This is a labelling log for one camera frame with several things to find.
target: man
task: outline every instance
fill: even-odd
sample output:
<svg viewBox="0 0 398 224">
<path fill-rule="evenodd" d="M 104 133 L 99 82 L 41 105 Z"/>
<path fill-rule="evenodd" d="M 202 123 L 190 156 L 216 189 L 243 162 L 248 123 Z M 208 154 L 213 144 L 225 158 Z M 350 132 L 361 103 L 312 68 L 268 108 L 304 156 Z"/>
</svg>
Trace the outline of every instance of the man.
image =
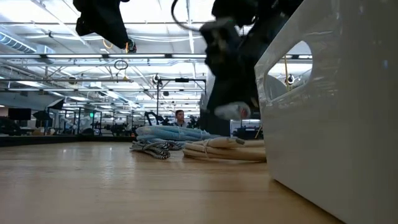
<svg viewBox="0 0 398 224">
<path fill-rule="evenodd" d="M 175 112 L 175 119 L 177 120 L 174 122 L 174 126 L 178 126 L 181 128 L 186 128 L 188 126 L 188 123 L 184 121 L 184 111 L 183 110 L 177 110 Z"/>
</svg>

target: ceiling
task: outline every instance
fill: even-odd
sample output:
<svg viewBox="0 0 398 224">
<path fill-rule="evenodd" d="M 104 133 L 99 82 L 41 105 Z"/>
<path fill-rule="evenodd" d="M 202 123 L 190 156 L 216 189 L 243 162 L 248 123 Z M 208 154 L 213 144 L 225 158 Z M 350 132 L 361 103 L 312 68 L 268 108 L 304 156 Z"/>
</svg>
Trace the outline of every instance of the ceiling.
<svg viewBox="0 0 398 224">
<path fill-rule="evenodd" d="M 175 8 L 175 15 L 179 21 L 188 23 L 193 27 L 200 27 L 204 22 L 212 20 L 211 7 L 214 0 L 180 0 Z M 127 33 L 137 45 L 138 54 L 203 54 L 206 44 L 199 34 L 190 34 L 176 26 L 170 15 L 172 0 L 131 0 L 121 3 L 121 14 L 127 29 Z M 0 1 L 0 33 L 3 30 L 17 40 L 31 46 L 44 45 L 56 54 L 123 54 L 124 51 L 112 46 L 96 34 L 85 37 L 77 37 L 75 33 L 76 20 L 80 13 L 74 8 L 72 0 L 2 0 Z M 240 33 L 247 33 L 250 27 L 244 27 Z M 0 54 L 20 54 L 20 52 L 0 44 Z M 288 54 L 310 55 L 308 46 L 298 43 Z M 208 68 L 204 64 L 202 55 L 193 58 L 140 58 L 126 60 L 129 67 L 126 70 L 115 69 L 116 59 L 53 59 L 51 65 L 32 59 L 7 59 L 17 68 L 26 69 L 25 72 L 3 78 L 41 79 L 49 77 L 52 80 L 77 77 L 83 79 L 118 79 L 117 82 L 78 82 L 71 85 L 67 82 L 39 83 L 46 88 L 88 88 L 90 85 L 112 89 L 117 96 L 99 95 L 97 93 L 84 92 L 84 96 L 97 103 L 116 103 L 113 107 L 120 110 L 128 109 L 122 106 L 120 98 L 134 103 L 136 111 L 148 111 L 156 109 L 156 92 L 143 92 L 139 90 L 155 90 L 154 75 L 160 78 L 195 78 L 206 79 Z M 288 71 L 294 75 L 306 73 L 311 69 L 311 61 L 295 63 L 288 62 Z M 283 78 L 285 67 L 278 63 L 270 71 L 270 75 Z M 129 82 L 119 82 L 124 77 Z M 172 111 L 186 108 L 187 115 L 199 114 L 197 102 L 203 92 L 202 82 L 175 83 L 169 82 L 163 90 L 168 90 L 169 95 L 160 93 L 162 105 L 159 114 L 172 114 Z M 13 84 L 12 87 L 20 87 L 23 83 Z M 34 85 L 25 85 L 26 88 L 38 88 Z M 175 91 L 179 89 L 193 91 Z M 131 91 L 117 91 L 117 89 L 130 89 Z M 69 92 L 54 92 L 58 95 L 70 96 Z M 71 99 L 74 104 L 86 103 Z"/>
</svg>

